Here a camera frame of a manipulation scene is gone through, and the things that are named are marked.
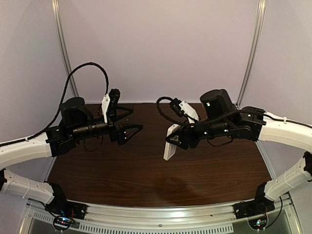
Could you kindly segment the white remote control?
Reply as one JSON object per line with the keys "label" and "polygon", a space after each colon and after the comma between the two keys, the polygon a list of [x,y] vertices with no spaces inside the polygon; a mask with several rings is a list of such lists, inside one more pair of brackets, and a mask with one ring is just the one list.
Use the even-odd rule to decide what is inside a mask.
{"label": "white remote control", "polygon": [[[172,126],[170,126],[167,130],[167,137],[170,134],[176,132],[179,128],[180,128],[180,125],[177,125],[177,124],[173,124]],[[172,143],[168,143],[166,141],[163,159],[168,161],[175,153],[176,153],[176,145]]]}

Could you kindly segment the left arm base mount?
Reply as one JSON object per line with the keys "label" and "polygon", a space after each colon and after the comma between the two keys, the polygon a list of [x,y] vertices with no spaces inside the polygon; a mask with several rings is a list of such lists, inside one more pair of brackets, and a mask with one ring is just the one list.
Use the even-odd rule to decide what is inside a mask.
{"label": "left arm base mount", "polygon": [[75,224],[76,219],[83,220],[85,218],[87,205],[69,201],[60,185],[52,182],[48,185],[52,187],[54,198],[49,204],[43,203],[43,206],[54,218],[53,227],[62,233]]}

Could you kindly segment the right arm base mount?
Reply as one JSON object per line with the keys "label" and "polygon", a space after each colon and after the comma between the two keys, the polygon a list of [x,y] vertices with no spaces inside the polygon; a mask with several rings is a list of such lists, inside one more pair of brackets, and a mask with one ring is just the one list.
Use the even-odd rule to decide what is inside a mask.
{"label": "right arm base mount", "polygon": [[275,209],[274,202],[265,198],[265,185],[266,182],[257,187],[253,200],[241,201],[233,205],[236,219],[259,215],[258,218],[248,220],[249,226],[255,231],[264,231],[266,229],[268,212]]}

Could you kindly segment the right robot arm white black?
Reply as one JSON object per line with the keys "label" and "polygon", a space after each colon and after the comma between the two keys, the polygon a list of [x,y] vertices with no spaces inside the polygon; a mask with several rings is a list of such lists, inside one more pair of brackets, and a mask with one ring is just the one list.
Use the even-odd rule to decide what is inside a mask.
{"label": "right robot arm white black", "polygon": [[197,112],[185,101],[175,98],[170,107],[187,123],[174,123],[167,130],[163,158],[169,160],[177,148],[195,148],[201,140],[217,137],[230,140],[271,141],[303,149],[299,161],[280,175],[258,186],[254,202],[269,206],[281,195],[312,180],[312,127],[286,117],[279,117],[263,109],[245,107],[237,109],[224,89],[204,93],[200,101],[207,119],[201,120]]}

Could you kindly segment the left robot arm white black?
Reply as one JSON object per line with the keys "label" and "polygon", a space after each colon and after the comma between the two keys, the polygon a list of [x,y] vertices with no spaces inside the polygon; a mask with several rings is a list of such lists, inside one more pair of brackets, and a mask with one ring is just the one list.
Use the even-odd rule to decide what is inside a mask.
{"label": "left robot arm white black", "polygon": [[[66,203],[66,196],[58,184],[19,176],[8,170],[8,166],[37,158],[62,156],[86,139],[105,135],[111,142],[124,145],[143,129],[141,124],[115,125],[133,113],[132,109],[118,106],[117,99],[105,95],[103,105],[103,114],[94,117],[83,98],[73,97],[60,105],[61,122],[58,126],[48,127],[38,136],[1,143],[1,193],[30,198],[46,205]],[[133,130],[133,134],[128,135],[128,130]]]}

